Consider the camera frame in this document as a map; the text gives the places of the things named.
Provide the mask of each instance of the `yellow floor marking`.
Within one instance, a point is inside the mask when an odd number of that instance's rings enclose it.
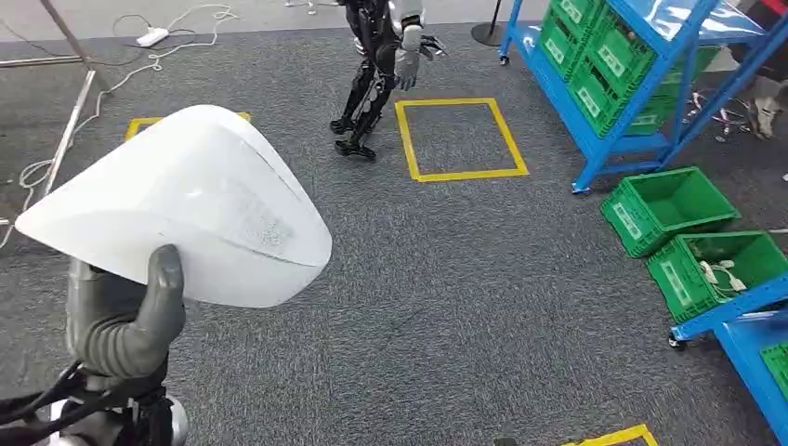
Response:
[[[414,151],[414,142],[411,138],[411,129],[408,126],[408,118],[405,115],[405,107],[429,107],[429,106],[445,106],[445,105],[487,105],[490,107],[492,117],[495,123],[498,124],[498,129],[501,131],[501,136],[504,137],[506,146],[509,148],[509,153],[515,162],[514,169],[493,169],[493,170],[479,170],[468,172],[449,172],[441,174],[422,174],[418,169],[418,162],[416,161],[416,154]],[[504,115],[501,114],[501,109],[498,108],[498,102],[495,98],[451,98],[451,99],[418,99],[418,100],[400,100],[395,106],[397,110],[397,122],[400,124],[400,134],[402,136],[402,146],[405,149],[405,159],[408,162],[408,170],[411,173],[411,178],[420,182],[428,181],[454,181],[457,179],[476,179],[476,178],[494,178],[494,177],[519,177],[528,175],[528,167],[520,155],[517,144],[515,143],[512,134],[509,131],[509,126],[506,125]]]
[[[597,439],[586,439],[580,443],[566,443],[563,446],[612,446],[634,439],[643,439],[649,446],[659,446],[646,425],[633,426],[612,434],[603,435]]]
[[[238,115],[241,116],[243,119],[245,119],[247,122],[252,120],[252,115],[249,114],[247,111],[241,111],[241,112],[238,113]],[[126,130],[126,132],[125,132],[124,141],[128,141],[134,135],[139,133],[139,128],[142,127],[143,125],[154,125],[154,124],[158,123],[159,121],[161,121],[163,119],[164,119],[163,116],[153,117],[153,118],[134,118],[134,119],[132,119],[131,122],[128,123],[128,130]]]

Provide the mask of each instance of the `white power strip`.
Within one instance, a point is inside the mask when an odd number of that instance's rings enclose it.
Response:
[[[150,48],[163,41],[170,35],[170,32],[164,28],[148,28],[148,33],[137,39],[137,45]]]

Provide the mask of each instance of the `blue metal shelf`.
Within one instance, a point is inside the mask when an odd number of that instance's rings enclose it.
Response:
[[[667,56],[678,30],[704,0],[608,0],[608,4],[660,56]],[[698,33],[700,45],[749,43],[766,32],[724,0],[718,1]]]
[[[643,78],[640,87],[624,107],[616,123],[604,138],[600,138],[586,121],[572,99],[566,85],[535,45],[539,26],[518,24],[523,0],[514,0],[500,55],[507,60],[509,48],[515,48],[524,58],[545,91],[564,124],[569,128],[580,151],[585,156],[585,167],[572,184],[574,192],[587,191],[598,175],[624,171],[653,171],[665,168],[700,134],[714,113],[739,91],[761,64],[788,38],[788,14],[775,24],[767,36],[737,9],[719,0],[607,0],[649,45],[660,54]],[[694,54],[698,45],[712,43],[749,42],[747,53],[739,69],[709,98],[706,106],[688,124],[682,123],[685,104],[678,101],[676,116],[671,125],[670,138],[657,134],[648,137],[628,137],[626,129],[656,91],[675,61],[686,54],[684,75],[679,96],[689,95]],[[612,155],[632,152],[653,152],[654,159],[631,164],[607,164]]]
[[[723,322],[733,321],[744,313],[758,311],[785,299],[788,299],[788,274],[782,274],[752,290],[747,290],[737,295],[735,299],[671,327],[670,331],[678,341],[690,340],[714,330]]]
[[[539,25],[516,25],[511,31],[514,36],[514,44],[518,47],[521,54],[528,55],[528,65],[536,78],[536,82],[539,83],[542,91],[545,92],[556,112],[558,112],[567,128],[569,128],[580,151],[586,158],[594,157],[598,155],[599,149],[603,147],[604,139],[594,133],[594,129],[591,128],[580,108],[578,108],[574,99],[571,98],[566,84],[558,76],[550,62],[547,61],[542,50],[535,45],[539,31]],[[616,141],[612,152],[657,151],[668,147],[669,144],[664,135],[656,134],[646,137],[621,138]]]
[[[788,341],[788,310],[746,314],[717,326],[715,336],[777,440],[780,444],[788,444],[788,400],[760,355],[762,348]]]

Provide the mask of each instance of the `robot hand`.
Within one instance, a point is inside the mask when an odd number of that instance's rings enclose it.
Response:
[[[403,90],[410,90],[416,85],[418,75],[419,51],[397,50],[397,62],[394,65],[394,74],[397,86]]]
[[[403,90],[409,90],[416,85],[419,69],[419,57],[424,56],[428,60],[433,60],[433,53],[436,55],[446,54],[444,44],[432,35],[423,35],[421,45],[416,51],[405,49],[397,50],[397,63],[395,65],[395,75],[397,76],[397,86]]]
[[[66,312],[69,351],[87,369],[111,380],[152,374],[186,320],[176,247],[151,254],[147,287],[73,258]]]
[[[419,52],[423,54],[424,57],[429,61],[432,61],[434,58],[430,49],[435,50],[436,56],[444,56],[446,54],[446,45],[444,45],[438,37],[435,37],[434,35],[423,35],[421,37],[421,46],[419,47]]]

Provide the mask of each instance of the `white plastic object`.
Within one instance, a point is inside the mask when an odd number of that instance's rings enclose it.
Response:
[[[170,32],[164,28],[148,28],[148,33],[137,39],[137,45],[148,48],[163,41],[168,35]]]
[[[701,260],[699,265],[701,266],[701,269],[703,270],[703,275],[706,276],[706,280],[709,283],[711,283],[712,285],[716,285],[718,283],[718,280],[716,279],[714,271],[712,270],[711,265],[709,265],[709,262],[707,262],[705,260]]]
[[[744,291],[747,289],[747,285],[741,279],[737,279],[732,275],[730,276],[730,287],[733,288],[733,291]]]
[[[331,234],[268,141],[199,105],[141,132],[17,220],[24,234],[135,282],[172,243],[185,296],[272,307],[322,271]]]

